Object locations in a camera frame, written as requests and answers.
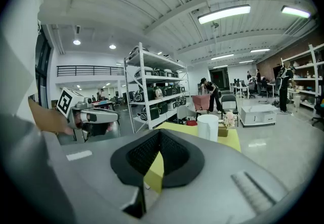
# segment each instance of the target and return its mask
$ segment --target pink chair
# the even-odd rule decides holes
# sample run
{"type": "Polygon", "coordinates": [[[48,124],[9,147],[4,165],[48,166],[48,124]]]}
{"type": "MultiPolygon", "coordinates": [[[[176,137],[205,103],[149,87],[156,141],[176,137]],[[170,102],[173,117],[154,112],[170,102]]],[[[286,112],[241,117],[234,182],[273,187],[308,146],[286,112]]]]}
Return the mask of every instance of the pink chair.
{"type": "Polygon", "coordinates": [[[194,104],[195,110],[208,110],[209,109],[209,101],[210,101],[211,95],[193,95],[192,101],[194,104]]]}

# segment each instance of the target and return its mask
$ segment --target railing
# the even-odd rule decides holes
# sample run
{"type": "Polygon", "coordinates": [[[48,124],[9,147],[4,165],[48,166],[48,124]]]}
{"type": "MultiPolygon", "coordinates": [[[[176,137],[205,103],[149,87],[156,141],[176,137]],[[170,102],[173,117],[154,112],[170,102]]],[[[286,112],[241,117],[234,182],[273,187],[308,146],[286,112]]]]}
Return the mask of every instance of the railing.
{"type": "Polygon", "coordinates": [[[123,76],[124,68],[96,65],[60,65],[57,67],[58,76],[96,76],[105,74],[108,76],[123,76]]]}

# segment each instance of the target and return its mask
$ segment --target metal shelving unit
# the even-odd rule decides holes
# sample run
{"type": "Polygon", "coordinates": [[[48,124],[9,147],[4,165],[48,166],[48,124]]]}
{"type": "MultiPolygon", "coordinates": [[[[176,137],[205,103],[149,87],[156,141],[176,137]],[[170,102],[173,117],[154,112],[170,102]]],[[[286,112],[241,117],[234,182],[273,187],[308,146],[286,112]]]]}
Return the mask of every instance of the metal shelving unit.
{"type": "Polygon", "coordinates": [[[166,112],[165,114],[161,114],[159,116],[159,118],[157,118],[155,120],[151,120],[150,109],[149,109],[150,105],[157,104],[159,102],[163,102],[163,101],[166,101],[169,99],[179,97],[180,94],[166,96],[166,97],[163,97],[163,99],[155,99],[155,100],[149,101],[148,96],[147,96],[146,84],[174,83],[174,82],[189,80],[186,65],[179,64],[179,63],[172,61],[170,59],[167,59],[163,56],[159,56],[154,53],[144,51],[143,44],[141,42],[139,43],[138,46],[139,46],[138,54],[124,58],[124,71],[125,71],[125,80],[126,80],[127,100],[130,101],[129,84],[138,84],[144,91],[144,102],[128,102],[128,109],[130,112],[131,124],[132,124],[134,133],[140,131],[145,124],[148,125],[149,129],[153,129],[153,127],[162,123],[163,121],[166,121],[168,118],[170,118],[171,116],[173,116],[177,113],[176,109],[170,110],[170,111],[166,112]],[[141,68],[141,77],[135,78],[130,72],[128,72],[127,66],[129,66],[129,65],[140,67],[141,68]],[[147,75],[145,75],[145,71],[144,71],[145,66],[152,67],[152,68],[170,69],[171,71],[185,70],[185,74],[184,74],[183,78],[147,76],[147,75]],[[140,117],[133,118],[132,104],[144,105],[146,107],[147,121],[140,119],[140,117]],[[142,126],[138,130],[135,129],[134,120],[142,123],[142,126]]]}
{"type": "MultiPolygon", "coordinates": [[[[299,59],[299,58],[302,58],[302,57],[305,57],[305,56],[311,56],[312,57],[312,63],[302,65],[302,66],[298,66],[298,67],[296,67],[296,70],[313,67],[314,68],[315,78],[294,78],[293,80],[294,81],[315,81],[315,92],[306,91],[306,90],[298,90],[298,91],[300,93],[306,93],[306,94],[310,94],[310,95],[315,95],[315,97],[316,97],[316,96],[320,95],[320,93],[319,93],[319,81],[323,80],[322,78],[318,77],[318,66],[323,65],[324,61],[316,62],[315,52],[319,51],[321,48],[324,48],[324,44],[321,44],[321,45],[319,45],[317,47],[313,47],[313,45],[311,44],[311,45],[308,45],[308,47],[309,47],[309,50],[307,50],[307,51],[305,51],[303,53],[300,53],[298,55],[295,55],[295,56],[292,56],[292,57],[289,57],[289,58],[286,58],[286,59],[281,59],[281,63],[282,63],[282,65],[284,65],[284,62],[286,62],[286,61],[292,61],[292,60],[296,60],[296,59],[299,59]]],[[[300,102],[300,104],[312,108],[313,109],[313,116],[315,116],[316,110],[314,109],[314,105],[306,103],[306,102],[302,102],[302,101],[300,102]]]]}

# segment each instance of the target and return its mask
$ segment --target fluorescent light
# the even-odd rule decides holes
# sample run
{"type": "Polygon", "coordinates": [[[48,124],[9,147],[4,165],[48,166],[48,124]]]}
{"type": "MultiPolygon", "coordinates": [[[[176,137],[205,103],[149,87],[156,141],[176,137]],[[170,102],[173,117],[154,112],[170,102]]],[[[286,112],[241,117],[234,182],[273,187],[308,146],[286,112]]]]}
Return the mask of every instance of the fluorescent light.
{"type": "Polygon", "coordinates": [[[198,16],[198,20],[200,24],[204,24],[213,20],[226,18],[229,16],[250,13],[250,9],[251,9],[250,5],[240,5],[240,6],[220,9],[217,11],[209,12],[207,14],[198,16]]]}
{"type": "Polygon", "coordinates": [[[253,52],[263,52],[263,51],[269,51],[269,50],[270,50],[270,48],[251,50],[251,53],[253,53],[253,52]]]}
{"type": "Polygon", "coordinates": [[[243,64],[243,63],[250,63],[250,62],[253,62],[254,60],[249,60],[249,61],[243,61],[243,62],[240,62],[239,64],[243,64]]]}
{"type": "Polygon", "coordinates": [[[219,57],[214,57],[212,58],[212,60],[215,60],[215,59],[220,59],[220,58],[224,58],[224,57],[229,57],[229,56],[233,56],[234,54],[231,54],[231,55],[226,55],[226,56],[219,56],[219,57]]]}
{"type": "Polygon", "coordinates": [[[228,64],[226,64],[226,65],[220,65],[220,66],[215,66],[213,68],[222,68],[222,67],[227,67],[227,66],[228,66],[228,64]]]}
{"type": "Polygon", "coordinates": [[[281,12],[282,13],[287,13],[287,14],[292,14],[292,15],[297,15],[297,16],[300,16],[300,17],[303,17],[303,18],[309,18],[310,17],[309,12],[297,10],[297,9],[290,8],[290,7],[287,7],[287,6],[283,6],[281,12]]]}

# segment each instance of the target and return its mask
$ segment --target yellow tablecloth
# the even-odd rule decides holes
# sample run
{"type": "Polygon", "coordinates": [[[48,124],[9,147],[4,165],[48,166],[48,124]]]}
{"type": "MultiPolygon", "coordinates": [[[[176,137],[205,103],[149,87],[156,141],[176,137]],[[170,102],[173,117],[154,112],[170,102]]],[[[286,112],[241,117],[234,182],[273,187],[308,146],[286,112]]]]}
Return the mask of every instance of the yellow tablecloth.
{"type": "MultiPolygon", "coordinates": [[[[163,124],[156,127],[156,129],[170,129],[198,137],[198,126],[186,126],[164,122],[163,124]]],[[[228,130],[227,137],[218,137],[218,143],[230,146],[231,148],[241,152],[241,147],[239,145],[238,134],[236,129],[228,130]]],[[[162,155],[158,153],[153,164],[146,173],[144,181],[157,193],[161,193],[163,174],[163,158],[162,155]]]]}

